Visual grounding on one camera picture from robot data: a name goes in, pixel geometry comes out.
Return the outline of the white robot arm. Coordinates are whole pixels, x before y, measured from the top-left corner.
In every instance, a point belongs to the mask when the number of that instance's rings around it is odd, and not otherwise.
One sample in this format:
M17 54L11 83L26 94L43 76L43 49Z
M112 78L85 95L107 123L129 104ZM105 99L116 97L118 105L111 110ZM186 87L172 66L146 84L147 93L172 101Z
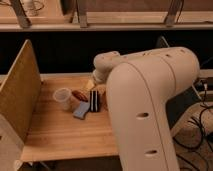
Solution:
M185 47L111 51L96 55L93 65L93 80L106 86L123 171L180 171L166 103L197 79L196 55Z

